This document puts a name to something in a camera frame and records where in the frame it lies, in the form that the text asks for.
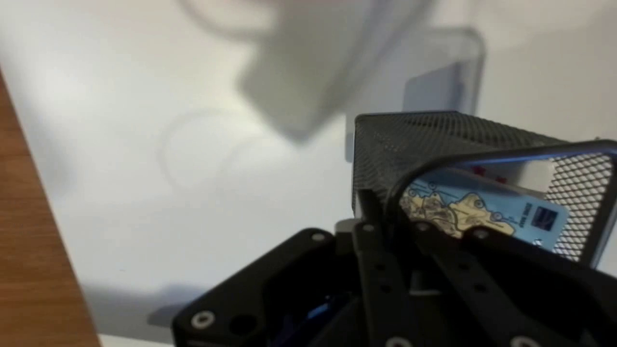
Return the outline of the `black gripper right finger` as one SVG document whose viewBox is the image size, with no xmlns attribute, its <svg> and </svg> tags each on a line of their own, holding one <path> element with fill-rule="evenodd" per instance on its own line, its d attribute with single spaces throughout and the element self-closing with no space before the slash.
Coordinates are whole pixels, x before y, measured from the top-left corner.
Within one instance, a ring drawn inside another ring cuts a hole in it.
<svg viewBox="0 0 617 347">
<path fill-rule="evenodd" d="M 617 347 L 615 279 L 476 227 L 353 229 L 368 337 L 380 347 Z"/>
</svg>

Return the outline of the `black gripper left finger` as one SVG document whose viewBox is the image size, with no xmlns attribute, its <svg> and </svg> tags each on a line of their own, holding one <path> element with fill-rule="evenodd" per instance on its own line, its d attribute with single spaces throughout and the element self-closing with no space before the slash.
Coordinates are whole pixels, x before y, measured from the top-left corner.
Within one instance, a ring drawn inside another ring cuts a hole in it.
<svg viewBox="0 0 617 347">
<path fill-rule="evenodd" d="M 349 233 L 303 229 L 172 320 L 176 347 L 361 347 Z"/>
</svg>

